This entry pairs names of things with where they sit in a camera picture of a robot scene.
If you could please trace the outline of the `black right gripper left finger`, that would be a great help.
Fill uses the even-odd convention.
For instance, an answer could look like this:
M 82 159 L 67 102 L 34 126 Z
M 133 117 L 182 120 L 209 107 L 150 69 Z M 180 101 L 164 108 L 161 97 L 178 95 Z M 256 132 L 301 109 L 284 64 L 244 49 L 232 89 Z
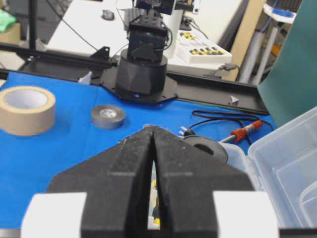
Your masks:
M 23 238 L 135 238 L 147 230 L 152 133 L 56 174 L 23 217 Z

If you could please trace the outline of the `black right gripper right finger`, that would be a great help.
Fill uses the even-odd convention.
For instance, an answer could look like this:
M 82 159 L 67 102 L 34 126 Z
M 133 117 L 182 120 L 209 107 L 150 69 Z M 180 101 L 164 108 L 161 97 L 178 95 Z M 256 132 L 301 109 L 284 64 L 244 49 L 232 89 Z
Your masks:
M 160 229 L 157 238 L 277 238 L 268 196 L 245 172 L 160 127 L 153 130 Z

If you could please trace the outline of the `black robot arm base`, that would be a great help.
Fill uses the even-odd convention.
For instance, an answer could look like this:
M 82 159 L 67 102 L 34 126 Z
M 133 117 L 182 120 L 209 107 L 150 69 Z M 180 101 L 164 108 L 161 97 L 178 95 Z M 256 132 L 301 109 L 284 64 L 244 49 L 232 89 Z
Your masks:
M 174 0 L 136 0 L 142 13 L 127 25 L 128 47 L 121 51 L 116 66 L 103 71 L 101 84 L 117 97 L 138 103 L 157 104 L 177 98 L 177 82 L 166 75 L 163 52 L 173 34 L 162 14 L 171 15 Z

